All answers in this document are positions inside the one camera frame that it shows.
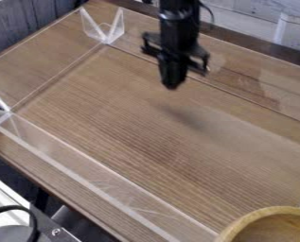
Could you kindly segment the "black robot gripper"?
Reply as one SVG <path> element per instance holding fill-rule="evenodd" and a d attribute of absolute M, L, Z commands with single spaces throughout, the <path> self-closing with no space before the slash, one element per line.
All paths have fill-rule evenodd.
<path fill-rule="evenodd" d="M 159 31 L 142 33 L 142 51 L 156 57 L 160 82 L 175 90 L 184 80 L 187 69 L 207 73 L 210 54 L 199 46 L 199 0 L 159 0 Z"/>

